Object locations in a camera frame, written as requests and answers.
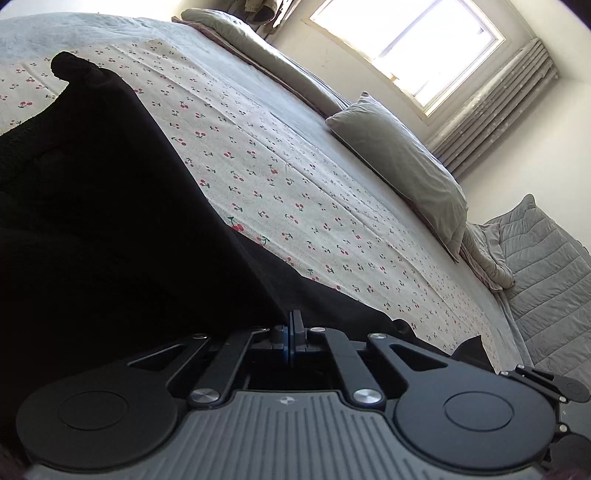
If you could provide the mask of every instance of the comforter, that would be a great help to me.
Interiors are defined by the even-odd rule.
[[[505,292],[533,365],[591,387],[591,256],[531,194],[488,223],[515,274]]]

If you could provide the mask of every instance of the screw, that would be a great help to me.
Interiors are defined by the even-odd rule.
[[[382,400],[382,394],[373,388],[360,388],[353,393],[353,399],[364,405],[373,405]]]
[[[220,399],[220,394],[212,388],[198,388],[189,394],[189,398],[195,403],[213,403]]]

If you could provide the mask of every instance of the black round disc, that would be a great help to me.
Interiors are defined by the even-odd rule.
[[[472,368],[442,381],[442,370],[420,374],[433,379],[411,383],[396,406],[395,423],[414,447],[474,472],[517,468],[543,456],[556,421],[542,395]]]
[[[28,397],[17,432],[32,460],[67,471],[136,461],[173,432],[177,407],[154,372],[104,367]]]

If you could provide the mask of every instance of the gray textured surface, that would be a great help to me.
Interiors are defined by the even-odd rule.
[[[151,458],[81,475],[34,467],[28,480],[446,480],[407,452],[379,413],[345,406],[336,393],[238,392],[217,410],[190,413]],[[504,480],[539,480],[533,468]]]
[[[534,366],[591,387],[591,257],[526,195],[499,223],[506,290]]]

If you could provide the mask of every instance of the cherry print bed sheet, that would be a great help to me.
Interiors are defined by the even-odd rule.
[[[444,351],[482,335],[499,369],[478,305],[370,192],[268,109],[161,40],[71,52],[134,88],[228,225]],[[0,66],[0,134],[65,88],[50,61]]]

